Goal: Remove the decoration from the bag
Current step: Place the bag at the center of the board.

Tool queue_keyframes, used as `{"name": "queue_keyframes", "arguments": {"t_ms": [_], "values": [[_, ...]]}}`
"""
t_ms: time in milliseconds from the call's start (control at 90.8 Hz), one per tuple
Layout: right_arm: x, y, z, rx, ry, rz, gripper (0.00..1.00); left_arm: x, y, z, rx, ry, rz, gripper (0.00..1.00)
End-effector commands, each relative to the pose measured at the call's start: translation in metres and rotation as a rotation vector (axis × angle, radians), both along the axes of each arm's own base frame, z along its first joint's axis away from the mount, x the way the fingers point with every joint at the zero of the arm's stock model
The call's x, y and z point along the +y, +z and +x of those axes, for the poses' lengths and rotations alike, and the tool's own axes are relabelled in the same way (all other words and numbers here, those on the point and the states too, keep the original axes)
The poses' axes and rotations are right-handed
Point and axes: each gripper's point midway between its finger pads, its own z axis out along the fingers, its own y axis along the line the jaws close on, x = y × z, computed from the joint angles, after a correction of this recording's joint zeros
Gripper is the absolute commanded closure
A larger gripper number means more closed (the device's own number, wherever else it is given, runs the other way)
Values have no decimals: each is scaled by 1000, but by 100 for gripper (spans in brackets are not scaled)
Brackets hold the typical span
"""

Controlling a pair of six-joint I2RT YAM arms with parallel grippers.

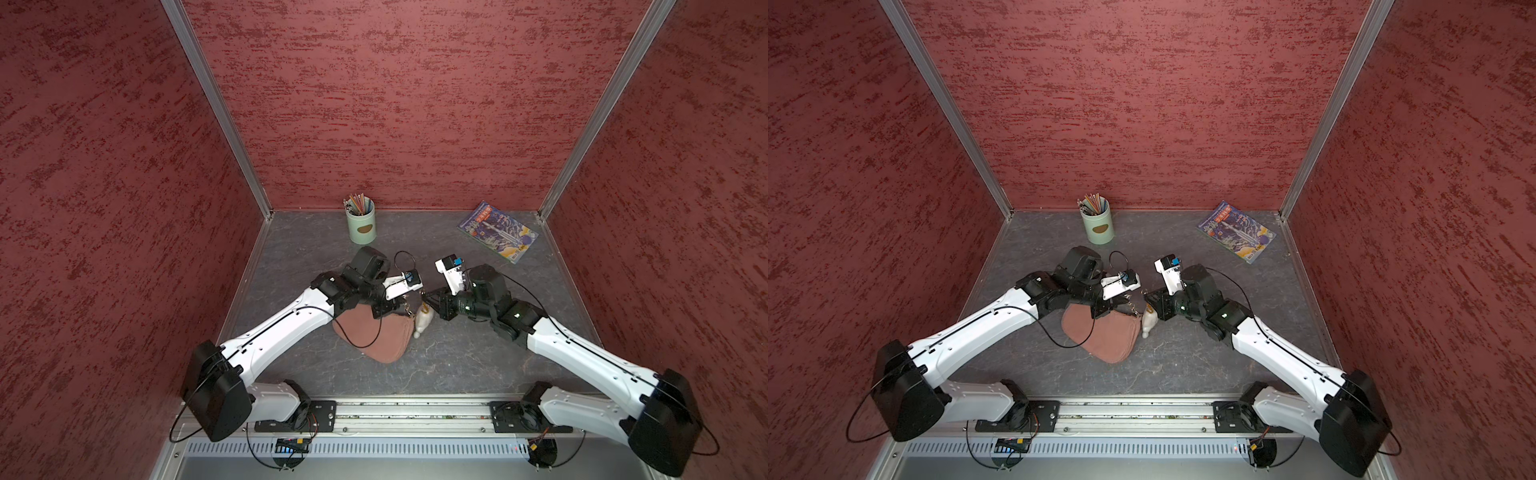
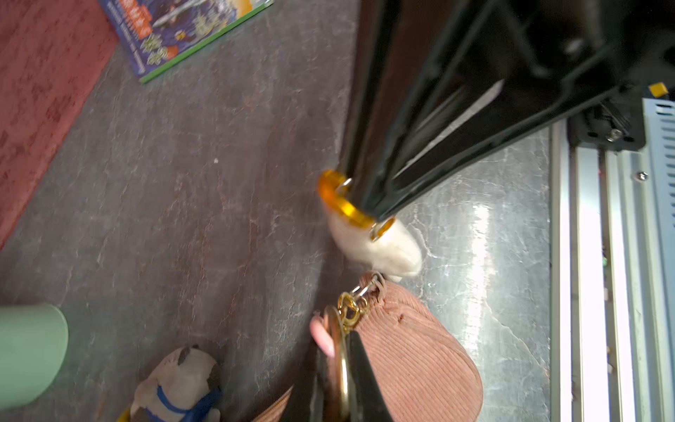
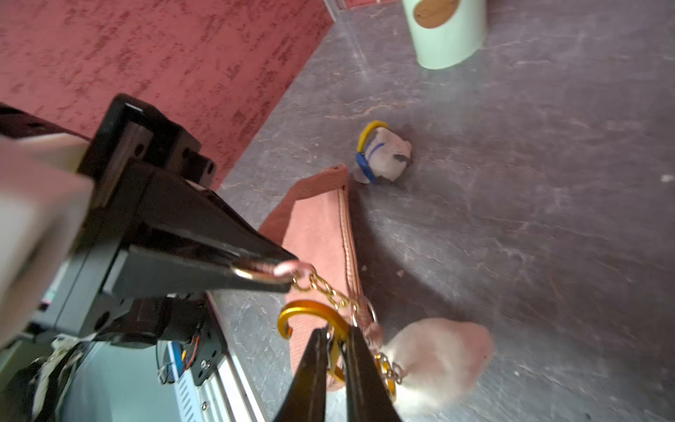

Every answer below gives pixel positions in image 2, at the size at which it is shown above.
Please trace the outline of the white plush keychain decoration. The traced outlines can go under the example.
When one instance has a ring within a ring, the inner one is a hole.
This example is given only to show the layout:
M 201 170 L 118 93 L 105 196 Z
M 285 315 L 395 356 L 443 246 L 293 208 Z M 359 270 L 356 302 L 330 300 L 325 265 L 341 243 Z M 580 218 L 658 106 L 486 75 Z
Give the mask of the white plush keychain decoration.
M 409 230 L 395 217 L 378 221 L 357 209 L 347 199 L 351 182 L 340 172 L 327 170 L 317 184 L 329 230 L 339 250 L 348 260 L 392 281 L 419 275 L 422 252 Z

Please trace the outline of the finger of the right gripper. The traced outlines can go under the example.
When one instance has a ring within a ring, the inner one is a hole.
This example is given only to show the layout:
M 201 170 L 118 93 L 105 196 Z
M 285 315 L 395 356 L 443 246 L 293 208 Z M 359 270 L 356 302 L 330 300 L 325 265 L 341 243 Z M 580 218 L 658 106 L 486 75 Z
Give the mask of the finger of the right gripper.
M 436 1 L 362 1 L 339 172 L 371 190 L 387 172 L 415 107 L 411 92 L 438 38 Z

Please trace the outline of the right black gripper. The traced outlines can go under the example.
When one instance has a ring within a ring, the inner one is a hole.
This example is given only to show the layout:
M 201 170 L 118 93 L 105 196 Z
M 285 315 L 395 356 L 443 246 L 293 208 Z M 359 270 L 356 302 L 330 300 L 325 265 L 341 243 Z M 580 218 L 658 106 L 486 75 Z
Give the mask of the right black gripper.
M 365 166 L 363 211 L 378 222 L 538 129 L 674 82 L 671 1 L 485 1 L 453 37 L 421 125 L 395 129 Z M 442 133 L 495 84 L 494 100 Z

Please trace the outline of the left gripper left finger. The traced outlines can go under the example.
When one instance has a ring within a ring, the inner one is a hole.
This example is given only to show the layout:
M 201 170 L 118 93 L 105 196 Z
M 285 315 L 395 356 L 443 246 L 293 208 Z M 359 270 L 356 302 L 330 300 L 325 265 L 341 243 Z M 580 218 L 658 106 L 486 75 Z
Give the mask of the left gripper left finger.
M 291 391 L 281 422 L 322 422 L 324 410 L 324 354 L 307 353 Z

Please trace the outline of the pink corduroy shoulder bag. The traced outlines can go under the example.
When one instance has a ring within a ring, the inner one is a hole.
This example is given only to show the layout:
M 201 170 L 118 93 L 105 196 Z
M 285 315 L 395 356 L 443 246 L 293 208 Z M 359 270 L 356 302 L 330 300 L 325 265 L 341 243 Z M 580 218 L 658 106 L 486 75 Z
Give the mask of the pink corduroy shoulder bag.
M 350 421 L 350 332 L 360 334 L 394 421 L 475 421 L 482 409 L 482 379 L 466 350 L 420 300 L 382 274 L 364 274 L 336 305 L 313 316 L 309 330 L 307 353 L 324 354 L 323 421 Z M 280 421 L 292 389 L 258 420 Z

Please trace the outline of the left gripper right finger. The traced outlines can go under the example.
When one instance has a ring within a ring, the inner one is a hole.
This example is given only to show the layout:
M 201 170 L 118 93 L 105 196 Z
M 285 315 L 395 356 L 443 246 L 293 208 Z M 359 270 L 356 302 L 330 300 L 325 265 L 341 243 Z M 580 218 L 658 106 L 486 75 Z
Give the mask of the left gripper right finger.
M 350 421 L 393 422 L 358 332 L 347 335 Z

